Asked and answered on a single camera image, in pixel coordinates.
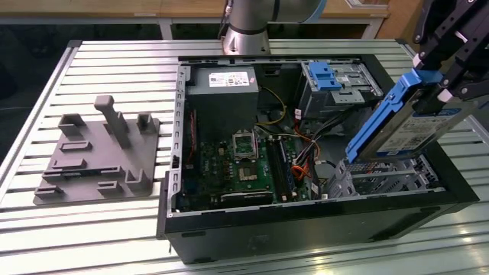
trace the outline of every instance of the ram slot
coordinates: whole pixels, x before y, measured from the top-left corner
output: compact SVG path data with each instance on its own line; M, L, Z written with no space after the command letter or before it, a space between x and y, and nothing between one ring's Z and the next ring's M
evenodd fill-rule
M287 202L292 198L291 189L288 186L288 175L284 170L284 159L278 140L267 141L267 154L270 169L272 172L275 192L278 193L278 199L282 202Z

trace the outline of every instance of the white sticker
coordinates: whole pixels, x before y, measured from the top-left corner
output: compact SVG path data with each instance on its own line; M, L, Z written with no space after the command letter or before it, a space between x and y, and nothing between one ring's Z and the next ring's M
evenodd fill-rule
M311 189L312 191L316 193L316 194L320 194L320 189L319 189L319 186L316 184L311 184Z
M250 86L247 72L211 73L210 87Z
M460 109L443 110L438 116L414 115L396 130L378 153L398 155L403 151L416 150L430 137L447 126L448 121L459 114Z
M351 80L348 80L348 77L338 77L336 81L338 82L351 82Z
M296 119L302 120L303 119L303 110L302 109L296 109L296 111L294 111L294 113L296 114Z

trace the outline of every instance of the motherboard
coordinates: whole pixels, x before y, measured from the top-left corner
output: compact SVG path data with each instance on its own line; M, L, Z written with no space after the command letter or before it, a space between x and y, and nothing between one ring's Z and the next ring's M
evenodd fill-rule
M291 173L296 157L291 138L256 138L239 132L230 140L202 142L198 159L184 170L180 211L271 205L310 200Z

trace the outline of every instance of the metal case frame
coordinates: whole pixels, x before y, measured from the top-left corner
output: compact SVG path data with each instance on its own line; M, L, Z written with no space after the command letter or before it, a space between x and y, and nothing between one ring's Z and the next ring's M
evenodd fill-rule
M387 94L394 82L384 67L375 56L362 58L370 60L368 69ZM176 117L183 116L186 92L179 84L184 82L186 73L179 72ZM440 145L434 143L424 155L447 191L174 217L168 214L168 195L178 192L175 181L180 180L182 159L176 152L182 154L183 129L176 122L175 161L160 191L158 238L170 240L187 264L399 238L436 217L480 200Z

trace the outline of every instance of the power supply label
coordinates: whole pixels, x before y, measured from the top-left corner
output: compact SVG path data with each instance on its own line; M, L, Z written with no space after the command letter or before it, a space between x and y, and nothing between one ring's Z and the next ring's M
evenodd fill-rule
M438 116L415 113L380 147L378 155L403 155L416 150L460 111L460 108L444 109Z
M210 87L236 87L250 86L247 72L230 72L230 73L211 73L210 74Z

